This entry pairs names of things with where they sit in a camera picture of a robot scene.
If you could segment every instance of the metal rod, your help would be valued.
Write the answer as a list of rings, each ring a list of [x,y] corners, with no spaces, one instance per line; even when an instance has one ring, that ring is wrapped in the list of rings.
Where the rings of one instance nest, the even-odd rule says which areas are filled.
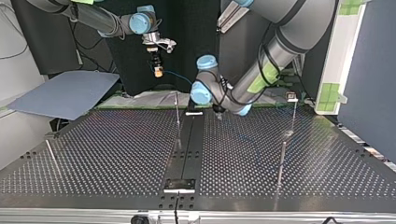
[[[178,112],[178,92],[175,96],[176,116],[177,116],[177,127],[180,129],[180,114]]]
[[[50,146],[50,141],[48,139],[46,140],[46,143],[47,143],[47,147],[49,148],[49,153],[50,153],[52,159],[56,161],[55,155],[53,154],[53,151],[52,151],[52,147]]]
[[[296,119],[297,104],[298,104],[298,101],[296,101],[296,102],[294,103],[293,123],[294,123],[294,120]]]
[[[286,142],[282,144],[282,150],[280,154],[280,166],[279,166],[279,174],[277,177],[277,185],[280,186],[282,184],[282,175],[283,175],[283,165],[285,163],[285,155],[286,155]]]

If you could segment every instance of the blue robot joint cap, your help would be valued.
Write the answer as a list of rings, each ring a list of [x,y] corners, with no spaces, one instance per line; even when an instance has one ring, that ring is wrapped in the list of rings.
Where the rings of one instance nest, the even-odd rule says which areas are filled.
[[[218,61],[213,55],[205,55],[198,59],[197,67],[199,70],[211,69],[218,66]]]

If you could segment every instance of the wire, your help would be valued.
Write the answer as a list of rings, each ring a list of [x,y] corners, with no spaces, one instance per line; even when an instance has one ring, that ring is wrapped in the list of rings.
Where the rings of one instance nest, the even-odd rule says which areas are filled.
[[[102,70],[104,70],[105,72],[110,73],[109,71],[107,71],[104,67],[102,67],[95,59],[90,58],[89,56],[87,56],[87,54],[85,54],[84,52],[80,51],[79,52],[81,54],[82,58],[86,58],[88,60],[90,60],[92,63],[94,63],[96,65],[96,69],[101,68]]]
[[[152,68],[152,65],[149,63],[149,62],[147,62],[148,63],[148,66],[149,66],[149,68],[151,69],[151,72],[154,72],[154,69]],[[176,72],[172,72],[172,71],[163,71],[165,74],[171,74],[171,75],[174,75],[175,77],[179,77],[179,78],[181,78],[181,79],[183,79],[183,80],[185,80],[185,81],[187,81],[190,85],[192,85],[192,82],[188,79],[188,78],[186,78],[186,77],[183,77],[182,75],[180,75],[180,74],[178,74],[178,73],[176,73]]]
[[[77,23],[74,23],[74,26],[72,28],[72,33],[73,33],[73,37],[75,38],[76,43],[82,47],[83,49],[94,49],[96,48],[103,40],[105,40],[103,37],[100,37],[99,40],[97,40],[92,46],[90,47],[85,47],[84,45],[82,45],[76,38],[76,27],[77,27]]]
[[[178,215],[177,215],[178,196],[179,196],[179,195],[177,195],[176,205],[175,205],[175,211],[174,211],[174,214],[175,214],[175,224],[178,224]]]
[[[303,86],[303,89],[304,89],[306,95],[309,97],[309,100],[312,102],[312,104],[313,104],[313,105],[317,105],[317,104],[315,103],[315,101],[314,101],[314,98],[312,98],[311,95],[309,95],[308,91],[306,90],[306,87],[305,87],[305,85],[304,85],[303,80],[301,79],[301,77],[300,77],[298,74],[295,74],[295,76],[297,76],[298,79],[300,79],[300,83],[301,83],[301,85]]]
[[[111,68],[113,67],[113,65],[114,65],[114,60],[111,61],[110,67],[107,70],[111,71]]]
[[[262,50],[264,50],[265,54],[267,55],[268,60],[270,61],[270,63],[273,64],[273,66],[276,68],[276,71],[280,74],[280,69],[279,69],[278,65],[276,64],[275,60],[273,59],[273,57],[270,55],[269,50],[268,50],[268,48],[267,48],[267,45],[264,45],[264,44],[263,44],[263,42],[265,41],[265,38],[267,37],[268,32],[269,32],[269,30],[270,30],[270,28],[271,28],[271,25],[272,25],[272,23],[268,24],[268,27],[266,28],[266,30],[265,30],[265,32],[264,32],[264,34],[263,34],[263,36],[262,36],[262,42],[261,42],[260,45],[259,45],[259,50],[258,50],[258,55],[257,55],[257,63],[258,63],[258,66],[259,66],[260,74],[261,74],[261,76],[262,76],[262,79],[267,83],[268,86],[272,86],[272,85],[274,85],[274,83],[270,83],[270,82],[268,81],[268,79],[265,77],[264,72],[262,71],[262,60],[263,60]],[[201,83],[209,90],[209,92],[212,94],[213,98],[215,98],[215,100],[217,101],[217,103],[219,103],[219,100],[216,99],[215,95],[214,95],[213,92],[206,86],[206,84],[205,84],[203,81],[201,81],[201,80],[198,80],[198,81],[201,82]],[[227,95],[227,92],[228,92],[228,91],[224,92],[224,95],[222,96],[223,99],[224,99],[225,96]],[[262,92],[261,92],[254,100],[252,100],[252,101],[250,101],[250,102],[248,102],[248,103],[242,103],[242,102],[237,101],[237,100],[235,99],[235,97],[233,97],[233,93],[232,93],[232,92],[230,92],[229,96],[230,96],[230,100],[231,100],[233,103],[237,104],[237,105],[252,105],[252,104],[254,104],[254,103],[256,103],[257,101],[260,100],[260,98],[264,95],[264,92],[265,92],[265,89],[263,89]]]
[[[78,50],[78,52],[79,52],[81,58],[88,59],[89,61],[91,61],[92,63],[94,63],[94,64],[96,65],[96,70],[99,70],[99,68],[100,68],[100,69],[102,69],[103,71],[110,73],[107,69],[105,69],[102,65],[100,65],[95,59],[89,57],[86,53],[84,53],[84,52],[79,48],[79,43],[78,43],[78,40],[77,40],[76,35],[75,35],[77,23],[74,23],[74,25],[72,25],[72,24],[71,24],[71,21],[70,21],[70,22],[69,22],[69,25],[70,25],[70,29],[72,30],[73,38],[74,38],[74,40],[75,40],[75,42],[76,42],[76,48],[77,48],[77,50]]]
[[[14,9],[13,9],[11,6],[7,5],[6,3],[0,2],[0,7],[5,7],[5,8],[7,8],[8,10],[10,10],[12,13],[15,14]],[[18,33],[22,38],[24,38],[23,33],[18,29],[18,27],[14,24],[14,22],[12,22],[12,20],[9,18],[9,16],[6,14],[6,12],[5,12],[2,8],[0,8],[0,11],[1,11],[2,14],[5,16],[5,18],[8,20],[8,22],[12,25],[12,27],[15,29],[15,31],[17,31],[17,33]],[[22,55],[24,52],[26,52],[26,50],[28,50],[28,48],[29,48],[29,46],[28,46],[27,43],[26,43],[26,46],[24,47],[24,49],[23,49],[21,52],[16,53],[16,54],[14,54],[14,55],[6,56],[6,57],[0,57],[0,60],[5,60],[5,59],[11,59],[11,58],[18,57],[18,56]]]
[[[24,52],[26,52],[26,50],[28,50],[28,45],[25,46],[23,51],[21,51],[21,52],[19,52],[17,54],[14,54],[14,55],[10,55],[10,56],[7,56],[7,57],[2,57],[2,58],[0,58],[0,60],[5,60],[5,59],[11,59],[11,58],[18,57],[18,56],[22,55]]]
[[[188,78],[186,78],[186,77],[183,77],[182,75],[179,75],[178,73],[175,73],[175,72],[172,72],[172,71],[164,71],[165,72],[165,74],[171,74],[171,75],[174,75],[175,77],[179,77],[179,78],[181,78],[181,79],[184,79],[185,81],[187,81],[190,85],[192,85],[192,82],[188,79]]]
[[[334,217],[326,218],[326,220],[324,220],[324,222],[322,224],[328,224],[328,223],[330,223],[330,221],[333,221],[335,224],[342,224],[341,222],[337,222],[337,220],[335,220]]]

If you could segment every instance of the metal bracket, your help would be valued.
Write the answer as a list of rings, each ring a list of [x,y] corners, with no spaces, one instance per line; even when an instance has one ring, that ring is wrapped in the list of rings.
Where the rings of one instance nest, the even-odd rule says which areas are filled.
[[[162,224],[161,218],[158,215],[150,215],[148,216],[149,224]]]
[[[347,104],[347,97],[343,94],[338,94],[338,102],[346,105]]]
[[[166,50],[167,53],[172,53],[175,46],[177,45],[176,41],[174,41],[174,40],[171,40],[168,38],[161,39],[160,34],[158,32],[144,34],[143,35],[143,44],[144,45],[156,45],[156,46],[160,47],[161,49]]]
[[[218,20],[219,31],[223,34],[227,33],[248,12],[248,8],[240,7],[237,3],[231,2]]]
[[[166,180],[164,193],[192,194],[195,193],[194,179],[168,179]]]
[[[189,215],[189,220],[187,221],[187,224],[200,224],[201,223],[201,217],[199,216],[198,213],[190,213]]]

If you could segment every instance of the green tape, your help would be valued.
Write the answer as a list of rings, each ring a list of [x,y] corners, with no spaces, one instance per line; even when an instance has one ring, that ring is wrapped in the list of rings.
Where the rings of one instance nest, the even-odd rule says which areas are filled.
[[[338,14],[342,16],[358,15],[362,4],[363,0],[344,0]]]
[[[333,112],[338,104],[340,84],[323,83],[317,111]]]
[[[262,71],[264,72],[265,77],[270,83],[274,83],[277,81],[277,70],[271,63],[266,64]],[[250,87],[247,89],[247,91],[256,94],[262,91],[262,89],[264,89],[265,87],[268,87],[268,84],[264,81],[264,79],[262,79],[261,75],[258,75],[253,83],[250,85]]]
[[[72,2],[93,5],[93,0],[72,0]]]

